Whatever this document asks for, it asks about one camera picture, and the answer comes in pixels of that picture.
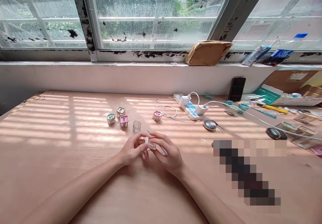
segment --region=charging cable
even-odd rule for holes
[[[195,94],[195,95],[198,97],[198,104],[197,104],[197,106],[198,106],[198,105],[199,105],[199,103],[200,103],[199,95],[198,95],[196,92],[191,92],[191,93],[188,95],[188,98],[190,98],[190,97],[191,97],[191,94]],[[159,97],[159,98],[157,98],[157,99],[155,100],[155,102],[154,102],[154,106],[155,106],[155,108],[156,108],[156,110],[157,110],[157,111],[159,111],[159,110],[158,110],[158,108],[157,108],[157,100],[159,100],[159,99],[169,99],[169,100],[173,100],[173,101],[175,101],[175,102],[177,103],[177,100],[176,100],[175,98],[171,98],[171,97]],[[170,108],[172,108],[173,110],[175,110],[175,114],[174,114],[174,115],[172,115],[172,116],[170,116],[170,115],[168,115],[167,113],[165,113],[165,112],[164,112],[164,108],[165,108],[165,107],[170,107]],[[172,119],[182,119],[182,118],[187,118],[187,117],[191,116],[191,115],[192,115],[196,110],[197,110],[197,108],[195,108],[195,110],[194,110],[190,115],[187,115],[187,116],[185,116],[185,117],[181,117],[181,118],[176,118],[176,116],[178,115],[178,112],[177,112],[177,110],[176,110],[176,109],[174,109],[172,106],[166,105],[166,106],[164,106],[164,107],[162,108],[163,115],[164,115],[165,117],[172,118]]]
[[[210,102],[207,102],[206,104],[204,104],[204,105],[203,105],[203,107],[206,107],[209,103],[212,103],[212,102],[215,102],[215,103],[221,103],[221,104],[224,104],[224,105],[226,105],[226,106],[230,106],[230,105],[228,105],[228,104],[226,104],[226,103],[223,103],[223,102],[220,102],[220,101],[210,101]],[[246,111],[243,111],[242,109],[239,109],[239,110],[240,110],[240,111],[242,111],[242,112],[244,112],[244,113],[247,113],[248,115],[251,115],[252,117],[255,117],[256,119],[260,120],[261,122],[263,122],[263,123],[265,123],[265,124],[267,124],[267,125],[269,125],[269,126],[271,126],[271,127],[275,128],[275,129],[278,129],[278,130],[280,130],[280,131],[282,131],[282,132],[286,132],[286,133],[288,133],[288,134],[295,135],[295,136],[299,136],[299,137],[306,137],[306,138],[311,138],[311,139],[316,139],[316,140],[320,140],[320,141],[322,141],[322,139],[320,139],[320,138],[315,138],[315,137],[311,137],[311,136],[304,136],[304,135],[300,135],[300,134],[297,134],[297,133],[293,133],[293,132],[286,131],[286,130],[284,130],[284,129],[280,129],[280,128],[278,128],[278,127],[275,127],[275,126],[273,126],[273,125],[270,125],[269,123],[267,123],[267,122],[265,122],[265,121],[263,121],[263,120],[259,119],[258,117],[254,116],[254,115],[252,115],[252,114],[250,114],[250,113],[248,113],[248,112],[246,112]]]

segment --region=window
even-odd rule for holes
[[[270,45],[277,37],[281,37],[281,44],[298,33],[308,33],[299,50],[322,50],[321,12],[322,0],[259,0],[232,49],[254,50]]]
[[[300,50],[319,51],[321,11],[322,0],[0,0],[0,59],[182,62],[198,41],[251,51],[297,33],[309,34]]]

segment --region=plug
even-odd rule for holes
[[[195,113],[197,115],[203,115],[203,114],[205,114],[206,111],[208,111],[208,109],[209,109],[209,107],[206,104],[198,105]]]
[[[178,104],[181,107],[185,107],[186,105],[188,105],[190,100],[191,100],[191,96],[189,96],[189,95],[182,96],[181,99],[179,100]]]

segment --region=wooden desk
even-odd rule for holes
[[[226,130],[223,133],[208,132],[202,122],[191,124],[189,118],[183,121],[190,123],[165,117],[156,123],[152,113],[157,97],[47,91],[3,116],[0,223],[18,223],[57,189],[115,155],[133,135],[133,120],[142,123],[142,131],[168,135],[179,146],[187,165],[246,223],[321,223],[319,157],[288,143],[287,158],[250,158],[257,171],[263,173],[263,180],[269,181],[269,187],[280,189],[281,214],[266,214],[267,210],[247,206],[244,198],[238,197],[238,191],[226,179],[229,175],[224,166],[213,157],[211,143],[214,139],[259,139],[264,143],[270,139],[265,133],[267,126],[250,116],[228,116],[225,107],[218,105],[210,107],[206,115]],[[169,100],[160,100],[157,106],[162,109],[165,104],[178,109]],[[126,108],[128,129],[121,130],[118,122],[107,125],[106,115],[115,113],[118,106]],[[179,117],[186,115],[178,112]],[[275,120],[252,109],[249,112],[273,124],[294,117],[290,114]],[[321,125],[321,121],[315,121],[309,127],[321,129]],[[137,159],[117,172],[72,223],[207,223],[181,183],[151,152],[149,155],[149,161]]]

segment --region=window pane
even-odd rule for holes
[[[277,37],[291,40],[298,33],[308,33],[301,48],[322,50],[322,0],[259,0],[233,41],[232,49],[254,50],[269,46]]]
[[[207,39],[224,2],[95,0],[100,40],[107,49],[190,49]]]
[[[86,47],[74,0],[0,0],[0,28],[2,48]]]

